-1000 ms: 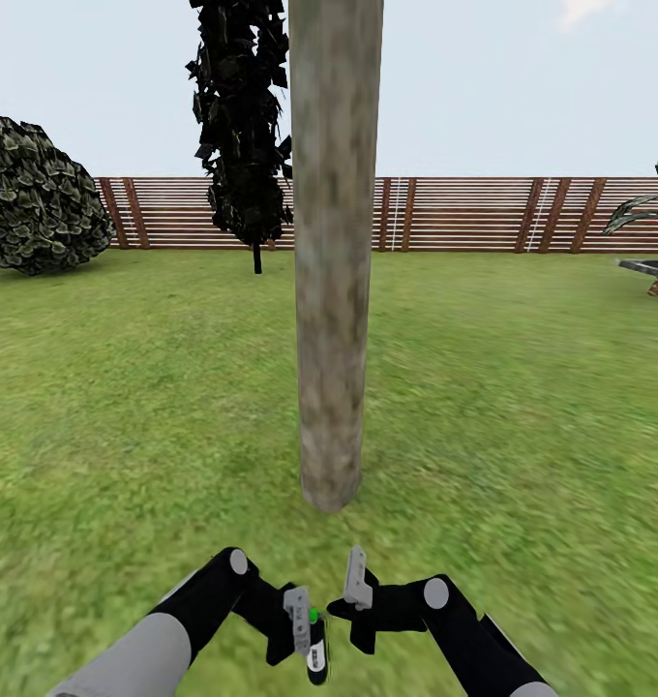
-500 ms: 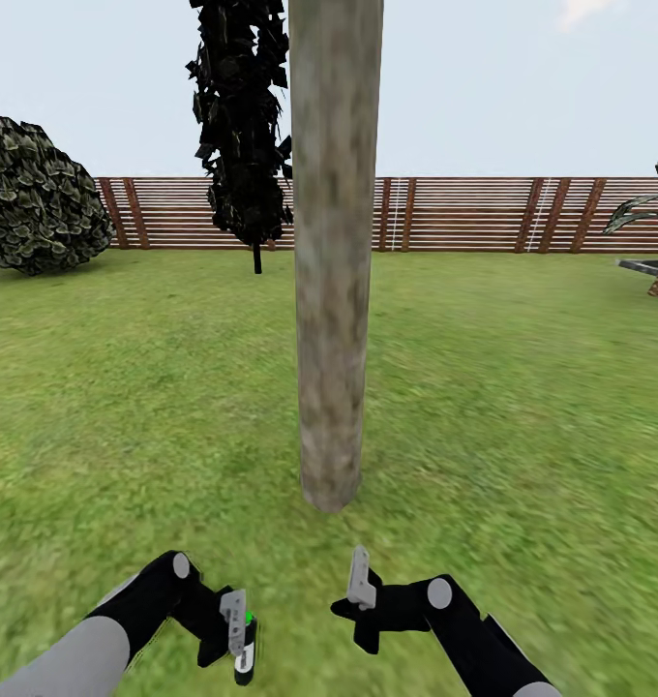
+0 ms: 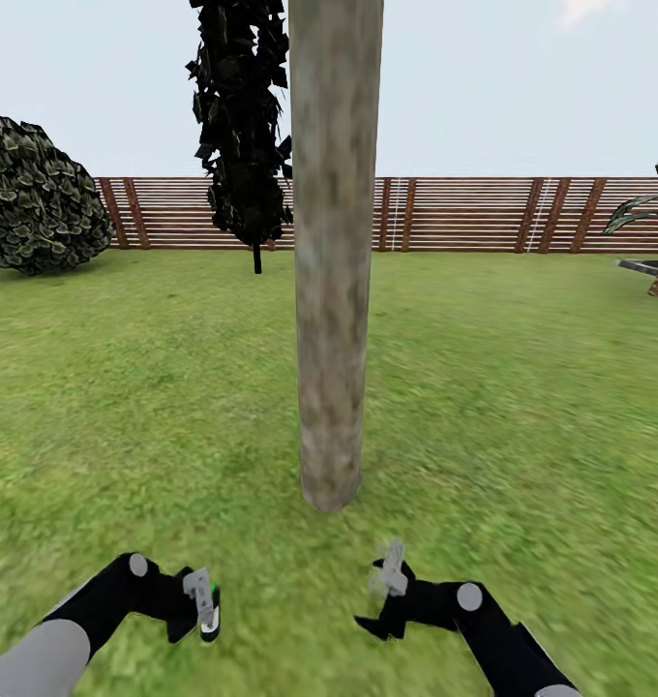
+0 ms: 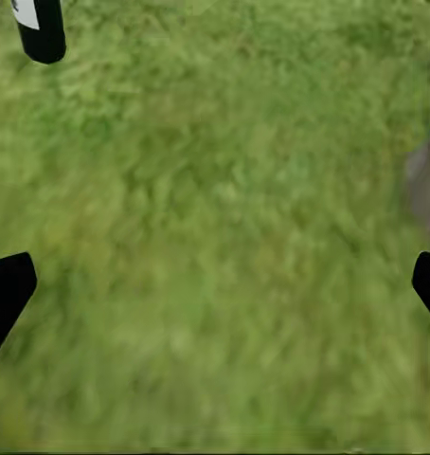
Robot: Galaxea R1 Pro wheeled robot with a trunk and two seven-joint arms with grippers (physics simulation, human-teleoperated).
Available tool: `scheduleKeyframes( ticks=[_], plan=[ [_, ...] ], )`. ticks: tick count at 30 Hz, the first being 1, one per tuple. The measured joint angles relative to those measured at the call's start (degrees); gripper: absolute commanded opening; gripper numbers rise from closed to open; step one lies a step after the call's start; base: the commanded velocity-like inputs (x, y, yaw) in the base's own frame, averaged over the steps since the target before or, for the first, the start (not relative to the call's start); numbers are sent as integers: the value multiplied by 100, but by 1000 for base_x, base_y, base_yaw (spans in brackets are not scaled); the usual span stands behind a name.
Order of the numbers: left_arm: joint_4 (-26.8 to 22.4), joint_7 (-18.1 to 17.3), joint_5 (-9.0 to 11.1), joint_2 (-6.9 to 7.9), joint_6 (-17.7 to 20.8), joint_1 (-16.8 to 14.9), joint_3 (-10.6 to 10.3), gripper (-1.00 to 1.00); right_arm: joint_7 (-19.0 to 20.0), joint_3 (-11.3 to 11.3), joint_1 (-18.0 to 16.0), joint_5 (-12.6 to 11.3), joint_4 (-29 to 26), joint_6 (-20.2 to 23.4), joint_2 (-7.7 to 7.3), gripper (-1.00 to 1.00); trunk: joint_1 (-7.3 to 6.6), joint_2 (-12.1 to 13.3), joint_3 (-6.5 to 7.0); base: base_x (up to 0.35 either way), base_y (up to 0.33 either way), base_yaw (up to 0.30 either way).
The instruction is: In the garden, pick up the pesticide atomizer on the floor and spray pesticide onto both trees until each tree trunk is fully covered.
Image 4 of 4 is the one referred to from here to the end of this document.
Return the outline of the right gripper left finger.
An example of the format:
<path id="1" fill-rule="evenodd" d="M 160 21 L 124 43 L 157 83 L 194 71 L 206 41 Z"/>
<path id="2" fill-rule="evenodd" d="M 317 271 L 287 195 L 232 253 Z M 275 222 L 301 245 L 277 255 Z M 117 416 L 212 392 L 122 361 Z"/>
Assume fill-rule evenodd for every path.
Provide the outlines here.
<path id="1" fill-rule="evenodd" d="M 0 259 L 0 348 L 36 288 L 35 268 L 27 252 Z"/>

